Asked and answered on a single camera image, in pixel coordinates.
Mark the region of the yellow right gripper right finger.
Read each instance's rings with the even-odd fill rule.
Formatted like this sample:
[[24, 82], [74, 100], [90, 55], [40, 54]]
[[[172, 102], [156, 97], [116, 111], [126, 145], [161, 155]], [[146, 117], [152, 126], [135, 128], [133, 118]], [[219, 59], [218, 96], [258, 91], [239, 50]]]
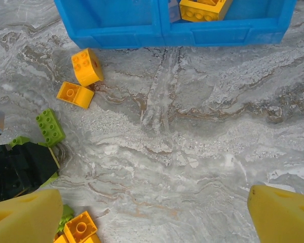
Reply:
[[247, 206], [260, 243], [304, 243], [304, 195], [253, 185]]

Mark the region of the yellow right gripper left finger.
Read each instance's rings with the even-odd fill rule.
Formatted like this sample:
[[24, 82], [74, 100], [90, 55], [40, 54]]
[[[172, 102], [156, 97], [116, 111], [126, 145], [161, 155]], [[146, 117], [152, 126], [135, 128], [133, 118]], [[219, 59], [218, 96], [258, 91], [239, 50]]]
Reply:
[[53, 243], [63, 203], [57, 189], [0, 202], [0, 243]]

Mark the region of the green two-by-four lego brick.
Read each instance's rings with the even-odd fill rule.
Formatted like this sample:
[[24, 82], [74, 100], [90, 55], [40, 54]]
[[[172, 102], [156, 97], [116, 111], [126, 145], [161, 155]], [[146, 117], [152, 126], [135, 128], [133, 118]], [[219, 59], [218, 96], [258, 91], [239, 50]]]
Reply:
[[9, 145], [13, 149], [23, 149], [23, 154], [30, 168], [30, 176], [39, 185], [44, 187], [58, 179], [60, 164], [53, 150], [44, 143], [32, 143], [27, 137], [19, 136]]
[[36, 122], [48, 147], [53, 147], [65, 139], [65, 133], [52, 109], [48, 108], [39, 114]]

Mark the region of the green lego piece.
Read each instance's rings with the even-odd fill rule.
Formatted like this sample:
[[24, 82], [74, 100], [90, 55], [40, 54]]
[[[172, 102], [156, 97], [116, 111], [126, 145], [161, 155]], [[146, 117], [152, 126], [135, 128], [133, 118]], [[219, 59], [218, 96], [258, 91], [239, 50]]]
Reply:
[[60, 233], [64, 230], [64, 225], [74, 218], [74, 210], [67, 204], [63, 205], [63, 213], [59, 221], [58, 229], [56, 233]]

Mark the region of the yellow two-by-two lego brick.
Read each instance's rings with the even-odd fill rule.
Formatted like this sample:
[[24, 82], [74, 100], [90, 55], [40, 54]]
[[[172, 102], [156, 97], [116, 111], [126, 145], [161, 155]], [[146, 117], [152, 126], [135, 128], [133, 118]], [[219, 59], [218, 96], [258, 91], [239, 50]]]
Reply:
[[70, 82], [63, 82], [56, 98], [88, 109], [93, 96], [94, 92], [85, 87]]
[[64, 225], [64, 234], [69, 243], [84, 243], [97, 231], [98, 228], [88, 211], [84, 211]]
[[87, 87], [95, 82], [104, 81], [99, 59], [90, 48], [72, 55], [71, 61], [75, 76], [81, 86]]

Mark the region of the blue plastic bin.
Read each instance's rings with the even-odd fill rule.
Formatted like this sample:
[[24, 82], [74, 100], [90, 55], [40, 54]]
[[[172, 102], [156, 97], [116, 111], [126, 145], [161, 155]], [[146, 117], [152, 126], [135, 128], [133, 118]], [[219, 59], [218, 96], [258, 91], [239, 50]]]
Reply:
[[81, 49], [164, 45], [158, 0], [54, 0], [70, 39]]
[[170, 21], [168, 0], [159, 0], [165, 45], [245, 46], [278, 44], [289, 27], [297, 0], [233, 0], [224, 20]]

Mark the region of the blue lego brick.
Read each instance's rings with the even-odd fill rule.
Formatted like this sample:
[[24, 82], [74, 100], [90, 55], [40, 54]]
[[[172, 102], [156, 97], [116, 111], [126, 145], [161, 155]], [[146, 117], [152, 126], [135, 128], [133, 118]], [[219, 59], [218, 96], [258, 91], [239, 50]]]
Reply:
[[174, 23], [181, 19], [179, 2], [180, 0], [168, 0], [169, 20]]

